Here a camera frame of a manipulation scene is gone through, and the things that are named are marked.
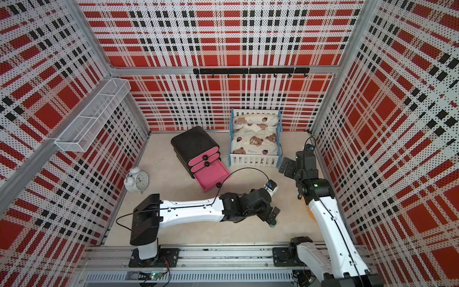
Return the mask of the pink bottom drawer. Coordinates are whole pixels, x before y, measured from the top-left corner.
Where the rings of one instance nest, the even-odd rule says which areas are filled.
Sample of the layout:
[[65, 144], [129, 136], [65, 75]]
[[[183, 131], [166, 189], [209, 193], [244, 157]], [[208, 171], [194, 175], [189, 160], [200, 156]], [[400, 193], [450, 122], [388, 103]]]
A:
[[229, 175], [230, 173], [227, 168], [219, 159], [194, 174], [204, 193], [208, 193], [214, 188], [221, 187], [223, 181], [227, 179]]

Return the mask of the black pink drawer cabinet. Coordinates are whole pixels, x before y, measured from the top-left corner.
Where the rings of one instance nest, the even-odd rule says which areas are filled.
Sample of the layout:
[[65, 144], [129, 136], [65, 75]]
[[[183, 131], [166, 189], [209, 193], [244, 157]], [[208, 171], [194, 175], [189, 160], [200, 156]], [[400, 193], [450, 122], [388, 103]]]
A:
[[200, 126], [187, 130], [170, 141], [177, 158], [191, 178], [217, 159], [221, 160], [217, 142]]

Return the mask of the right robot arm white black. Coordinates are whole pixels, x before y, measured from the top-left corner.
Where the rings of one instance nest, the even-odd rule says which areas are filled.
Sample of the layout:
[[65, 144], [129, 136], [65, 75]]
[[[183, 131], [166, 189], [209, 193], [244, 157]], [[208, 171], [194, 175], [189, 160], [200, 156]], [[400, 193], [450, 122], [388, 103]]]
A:
[[298, 197], [305, 201], [322, 233], [329, 257], [310, 242], [294, 247], [296, 259], [305, 264], [322, 287], [382, 287], [381, 276], [371, 271], [357, 252], [346, 229], [331, 184], [319, 178], [316, 155], [298, 151], [285, 157], [279, 172], [295, 181]]

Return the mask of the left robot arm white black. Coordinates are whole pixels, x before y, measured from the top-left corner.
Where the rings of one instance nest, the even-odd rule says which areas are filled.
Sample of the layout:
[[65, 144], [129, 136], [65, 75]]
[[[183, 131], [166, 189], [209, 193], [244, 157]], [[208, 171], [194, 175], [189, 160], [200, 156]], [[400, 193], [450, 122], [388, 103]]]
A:
[[251, 216], [274, 226], [280, 209], [271, 205], [272, 193], [269, 188], [261, 188], [190, 202], [161, 200], [159, 194], [152, 194], [133, 211], [130, 244], [136, 247], [138, 258], [147, 261], [158, 256], [161, 229], [193, 222], [239, 223]]

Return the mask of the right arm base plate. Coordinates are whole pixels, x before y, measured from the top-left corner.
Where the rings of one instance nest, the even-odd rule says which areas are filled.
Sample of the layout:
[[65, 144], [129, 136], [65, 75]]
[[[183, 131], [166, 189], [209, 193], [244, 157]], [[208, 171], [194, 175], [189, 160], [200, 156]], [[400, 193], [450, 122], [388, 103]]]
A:
[[289, 248], [273, 248], [273, 263], [275, 267], [305, 267], [294, 252]]

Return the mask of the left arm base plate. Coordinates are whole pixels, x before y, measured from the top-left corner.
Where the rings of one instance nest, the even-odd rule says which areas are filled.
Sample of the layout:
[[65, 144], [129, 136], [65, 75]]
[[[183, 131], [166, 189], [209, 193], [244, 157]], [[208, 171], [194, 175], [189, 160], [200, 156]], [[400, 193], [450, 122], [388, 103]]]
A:
[[179, 258], [179, 248], [160, 248], [156, 257], [142, 260], [139, 250], [133, 250], [129, 261], [130, 268], [166, 268], [176, 267]]

